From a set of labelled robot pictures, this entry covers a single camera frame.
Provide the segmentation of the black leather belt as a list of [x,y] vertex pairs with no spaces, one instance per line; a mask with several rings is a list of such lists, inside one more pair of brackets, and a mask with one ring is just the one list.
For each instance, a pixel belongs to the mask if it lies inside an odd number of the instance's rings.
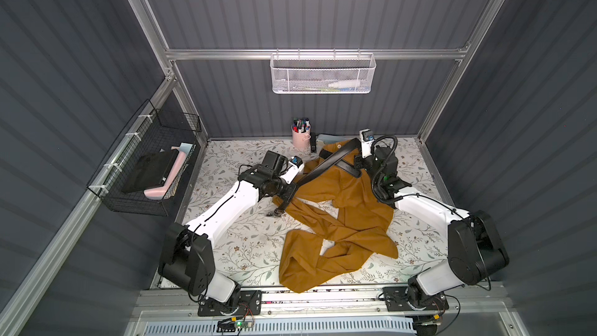
[[[328,171],[331,167],[336,166],[343,158],[353,152],[356,149],[361,147],[360,141],[357,138],[353,138],[348,141],[345,145],[340,147],[339,150],[334,152],[330,155],[326,160],[323,161],[318,167],[316,167],[313,171],[306,174],[306,176],[302,177],[300,180],[295,182],[298,186],[298,189],[301,186],[306,185],[307,183],[317,179],[317,177],[323,175],[326,171]],[[266,216],[274,216],[279,217],[285,213],[286,208],[289,206],[290,203],[281,203],[274,211],[270,211],[266,214]]]

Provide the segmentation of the mustard brown trousers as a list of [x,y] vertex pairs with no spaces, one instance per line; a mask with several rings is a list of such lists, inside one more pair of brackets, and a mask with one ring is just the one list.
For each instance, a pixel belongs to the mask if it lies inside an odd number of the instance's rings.
[[332,166],[301,186],[285,211],[306,226],[286,234],[281,253],[279,282],[293,292],[355,272],[373,254],[399,256],[387,234],[394,210],[376,199],[365,171],[354,177]]

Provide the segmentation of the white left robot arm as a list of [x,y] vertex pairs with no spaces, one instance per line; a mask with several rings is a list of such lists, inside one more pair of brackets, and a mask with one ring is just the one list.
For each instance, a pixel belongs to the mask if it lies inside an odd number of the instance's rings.
[[261,163],[239,171],[231,189],[211,208],[186,224],[175,222],[169,227],[158,273],[193,300],[235,306],[240,285],[216,268],[213,247],[261,199],[292,197],[297,189],[292,181],[303,169],[299,157],[268,151]]

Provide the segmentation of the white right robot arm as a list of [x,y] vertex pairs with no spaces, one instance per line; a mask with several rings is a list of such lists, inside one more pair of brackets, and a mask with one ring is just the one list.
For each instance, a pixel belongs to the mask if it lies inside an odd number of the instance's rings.
[[411,308],[424,310],[445,291],[490,280],[509,264],[509,256],[493,219],[486,212],[468,212],[424,194],[397,173],[397,137],[376,138],[359,132],[361,149],[354,166],[364,169],[378,202],[408,212],[446,239],[447,258],[409,278],[405,297]]

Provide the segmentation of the light blue stapler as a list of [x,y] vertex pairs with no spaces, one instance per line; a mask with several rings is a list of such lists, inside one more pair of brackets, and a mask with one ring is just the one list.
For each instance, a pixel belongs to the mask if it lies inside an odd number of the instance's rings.
[[348,137],[341,135],[318,134],[317,141],[323,143],[324,146],[334,144],[337,142],[347,141]]

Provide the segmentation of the black stapler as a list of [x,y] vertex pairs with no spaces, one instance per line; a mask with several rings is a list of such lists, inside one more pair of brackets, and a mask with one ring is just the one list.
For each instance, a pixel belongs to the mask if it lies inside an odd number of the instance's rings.
[[316,153],[317,152],[317,135],[315,133],[310,134],[310,152]]

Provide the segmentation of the pink metal pen cup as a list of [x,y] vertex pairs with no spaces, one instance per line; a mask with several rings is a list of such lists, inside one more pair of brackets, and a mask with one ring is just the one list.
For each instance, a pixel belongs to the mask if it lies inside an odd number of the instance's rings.
[[292,132],[292,144],[300,152],[310,151],[310,130],[306,129],[304,132]]

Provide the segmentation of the colourful marker pens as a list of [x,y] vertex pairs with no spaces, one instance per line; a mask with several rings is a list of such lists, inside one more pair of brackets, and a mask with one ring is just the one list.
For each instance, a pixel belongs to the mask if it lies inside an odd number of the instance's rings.
[[295,133],[306,133],[309,132],[311,129],[311,124],[309,118],[296,118],[293,120],[292,123],[292,130]]

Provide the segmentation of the black flat item in basket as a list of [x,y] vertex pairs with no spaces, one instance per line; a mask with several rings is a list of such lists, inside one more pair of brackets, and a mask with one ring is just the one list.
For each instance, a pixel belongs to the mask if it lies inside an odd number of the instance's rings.
[[164,185],[176,157],[177,151],[174,149],[142,156],[124,182],[121,191],[129,194]]

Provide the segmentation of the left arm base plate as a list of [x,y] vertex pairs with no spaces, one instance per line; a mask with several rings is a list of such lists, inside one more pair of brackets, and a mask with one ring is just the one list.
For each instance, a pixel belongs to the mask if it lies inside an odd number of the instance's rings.
[[243,290],[234,292],[226,302],[207,298],[199,302],[199,317],[242,317],[261,314],[263,292],[260,290]]

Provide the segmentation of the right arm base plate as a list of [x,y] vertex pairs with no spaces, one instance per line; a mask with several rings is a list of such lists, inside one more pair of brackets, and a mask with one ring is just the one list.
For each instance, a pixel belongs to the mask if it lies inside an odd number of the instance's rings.
[[449,309],[446,295],[443,292],[429,296],[410,286],[387,286],[382,289],[378,299],[383,301],[388,311],[423,311],[436,310],[443,314]]

